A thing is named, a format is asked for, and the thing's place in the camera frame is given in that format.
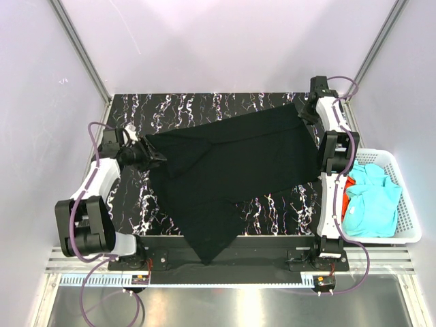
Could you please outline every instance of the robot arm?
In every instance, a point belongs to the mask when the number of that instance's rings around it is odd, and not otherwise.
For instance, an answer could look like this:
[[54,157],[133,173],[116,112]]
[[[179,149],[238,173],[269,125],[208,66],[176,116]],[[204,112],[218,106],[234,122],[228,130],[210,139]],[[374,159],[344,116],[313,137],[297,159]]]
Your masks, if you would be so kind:
[[322,180],[322,207],[315,251],[311,256],[312,263],[320,267],[329,266],[344,255],[343,239],[334,222],[336,220],[341,227],[343,190],[347,173],[353,167],[351,165],[345,170],[354,154],[351,140],[344,129],[352,135],[356,148],[360,139],[358,133],[350,131],[337,98],[337,92],[328,88],[327,77],[316,76],[311,79],[309,101],[300,113],[300,117],[308,124],[321,120],[326,131],[317,157]]
[[125,166],[144,172],[158,166],[166,158],[146,138],[138,137],[133,125],[105,129],[98,152],[99,159],[93,158],[90,172],[78,191],[55,206],[62,252],[67,257],[74,256],[69,220],[74,202],[84,192],[74,217],[74,240],[79,252],[82,255],[111,253],[129,264],[143,262],[146,253],[140,238],[115,232],[106,200],[111,186],[120,178]]

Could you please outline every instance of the lavender wall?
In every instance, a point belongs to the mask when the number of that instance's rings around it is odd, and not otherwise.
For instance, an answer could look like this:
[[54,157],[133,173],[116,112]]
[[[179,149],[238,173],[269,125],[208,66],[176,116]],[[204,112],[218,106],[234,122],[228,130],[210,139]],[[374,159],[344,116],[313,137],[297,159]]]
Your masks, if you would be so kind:
[[366,147],[392,152],[422,228],[409,245],[436,322],[436,2],[410,1],[360,85],[353,108]]
[[0,317],[28,326],[104,104],[47,0],[0,1]]
[[63,0],[110,93],[289,92],[314,75],[353,77],[394,2]]

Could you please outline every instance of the metal floor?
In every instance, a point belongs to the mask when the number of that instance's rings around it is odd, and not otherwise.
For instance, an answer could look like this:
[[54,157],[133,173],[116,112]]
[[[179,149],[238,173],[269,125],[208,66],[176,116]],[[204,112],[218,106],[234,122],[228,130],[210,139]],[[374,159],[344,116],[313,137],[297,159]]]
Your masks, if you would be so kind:
[[[338,288],[355,282],[338,276]],[[60,287],[49,326],[85,327],[78,305],[79,287]],[[85,308],[115,289],[88,287]],[[362,287],[342,296],[312,295],[311,290],[150,288],[140,293],[147,327],[403,327],[412,326],[399,282],[392,275],[371,275]],[[96,326],[120,327],[136,311],[133,298],[117,294],[89,313]]]

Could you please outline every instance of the black garment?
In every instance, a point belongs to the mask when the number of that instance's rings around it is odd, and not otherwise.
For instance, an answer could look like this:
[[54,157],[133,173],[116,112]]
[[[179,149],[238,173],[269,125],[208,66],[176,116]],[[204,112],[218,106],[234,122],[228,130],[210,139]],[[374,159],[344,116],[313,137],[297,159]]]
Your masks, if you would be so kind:
[[293,104],[147,138],[168,160],[150,171],[158,203],[204,264],[243,231],[235,203],[320,174]]

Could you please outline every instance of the marbled surface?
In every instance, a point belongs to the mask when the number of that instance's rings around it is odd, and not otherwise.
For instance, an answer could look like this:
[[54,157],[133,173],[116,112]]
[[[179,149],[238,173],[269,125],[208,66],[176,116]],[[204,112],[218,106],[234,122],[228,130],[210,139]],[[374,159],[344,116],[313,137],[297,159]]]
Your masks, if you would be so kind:
[[[115,95],[108,124],[120,127],[133,123],[139,134],[155,134],[267,110],[289,102],[294,102],[300,110],[304,101],[304,93]],[[307,128],[318,145],[323,134],[321,125]],[[240,218],[247,223],[243,234],[312,234],[320,217],[321,195],[322,186],[318,181],[235,204]],[[159,208],[148,172],[124,169],[108,197],[108,206],[114,226],[120,232],[181,235],[171,217]]]

